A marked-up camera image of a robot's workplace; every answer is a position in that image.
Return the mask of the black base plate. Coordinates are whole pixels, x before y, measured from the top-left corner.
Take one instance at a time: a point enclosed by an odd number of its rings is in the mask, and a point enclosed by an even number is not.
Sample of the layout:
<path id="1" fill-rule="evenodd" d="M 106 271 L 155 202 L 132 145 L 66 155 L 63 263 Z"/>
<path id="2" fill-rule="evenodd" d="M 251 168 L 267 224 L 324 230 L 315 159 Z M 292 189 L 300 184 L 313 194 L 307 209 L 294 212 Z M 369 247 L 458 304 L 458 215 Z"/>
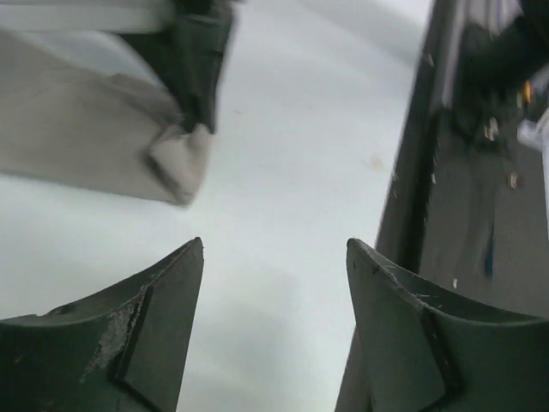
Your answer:
<path id="1" fill-rule="evenodd" d="M 512 115 L 495 123 L 493 145 L 470 145 L 455 131 L 455 79 L 466 26 L 502 32 L 522 1 L 437 1 L 420 50 L 377 250 L 434 282 L 491 277 L 494 253 L 510 230 L 504 199 L 533 160 L 516 140 L 517 125 L 544 105 L 536 80 L 512 92 Z"/>

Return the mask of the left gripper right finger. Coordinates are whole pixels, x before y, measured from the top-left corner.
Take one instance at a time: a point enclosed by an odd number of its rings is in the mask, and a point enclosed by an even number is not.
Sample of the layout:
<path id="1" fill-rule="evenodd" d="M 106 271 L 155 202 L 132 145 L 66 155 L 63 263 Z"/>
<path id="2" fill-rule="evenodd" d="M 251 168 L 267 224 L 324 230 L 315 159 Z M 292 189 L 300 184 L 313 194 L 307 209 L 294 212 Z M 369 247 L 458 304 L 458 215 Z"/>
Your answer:
<path id="1" fill-rule="evenodd" d="M 470 300 L 347 242 L 370 411 L 545 411 L 548 323 Z"/>

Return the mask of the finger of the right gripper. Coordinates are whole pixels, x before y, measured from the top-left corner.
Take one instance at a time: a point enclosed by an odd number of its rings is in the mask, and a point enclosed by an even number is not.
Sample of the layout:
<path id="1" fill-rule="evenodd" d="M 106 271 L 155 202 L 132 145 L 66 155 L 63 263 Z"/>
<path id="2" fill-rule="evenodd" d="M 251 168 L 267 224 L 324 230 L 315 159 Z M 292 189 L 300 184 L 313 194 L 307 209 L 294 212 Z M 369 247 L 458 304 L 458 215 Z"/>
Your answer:
<path id="1" fill-rule="evenodd" d="M 216 132 L 216 95 L 233 26 L 230 1 L 169 1 L 167 22 L 152 33 L 122 33 L 175 99 L 184 130 Z"/>

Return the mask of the grey underwear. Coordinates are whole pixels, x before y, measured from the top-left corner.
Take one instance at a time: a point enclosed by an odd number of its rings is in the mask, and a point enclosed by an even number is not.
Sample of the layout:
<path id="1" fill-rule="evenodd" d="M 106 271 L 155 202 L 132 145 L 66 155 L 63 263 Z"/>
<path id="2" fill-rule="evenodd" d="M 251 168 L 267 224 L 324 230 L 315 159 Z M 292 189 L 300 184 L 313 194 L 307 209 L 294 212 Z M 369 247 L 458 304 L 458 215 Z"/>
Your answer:
<path id="1" fill-rule="evenodd" d="M 4 173 L 187 205 L 213 134 L 185 126 L 152 70 L 99 33 L 2 33 Z"/>

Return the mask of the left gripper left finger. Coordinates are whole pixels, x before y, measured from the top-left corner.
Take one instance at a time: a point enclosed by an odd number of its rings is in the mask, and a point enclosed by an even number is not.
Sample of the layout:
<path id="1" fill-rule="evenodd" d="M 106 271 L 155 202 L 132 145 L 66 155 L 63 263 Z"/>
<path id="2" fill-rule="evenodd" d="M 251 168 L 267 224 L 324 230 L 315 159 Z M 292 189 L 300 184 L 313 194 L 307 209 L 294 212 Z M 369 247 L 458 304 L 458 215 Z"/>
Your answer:
<path id="1" fill-rule="evenodd" d="M 174 411 L 203 265 L 193 239 L 86 298 L 4 319 L 2 410 Z"/>

